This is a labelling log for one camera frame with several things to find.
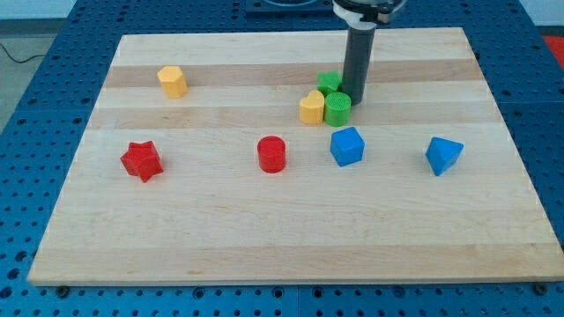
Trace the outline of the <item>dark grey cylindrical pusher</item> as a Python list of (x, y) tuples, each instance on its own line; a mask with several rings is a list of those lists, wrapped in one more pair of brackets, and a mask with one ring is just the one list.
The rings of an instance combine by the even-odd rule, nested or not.
[(341, 91), (352, 105), (361, 103), (375, 37), (375, 29), (360, 30), (350, 27), (347, 32)]

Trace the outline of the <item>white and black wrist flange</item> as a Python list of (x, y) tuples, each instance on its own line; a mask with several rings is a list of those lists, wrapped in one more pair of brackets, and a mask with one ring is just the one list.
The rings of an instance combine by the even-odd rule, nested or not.
[(354, 29), (388, 25), (406, 6), (406, 0), (333, 0), (333, 12)]

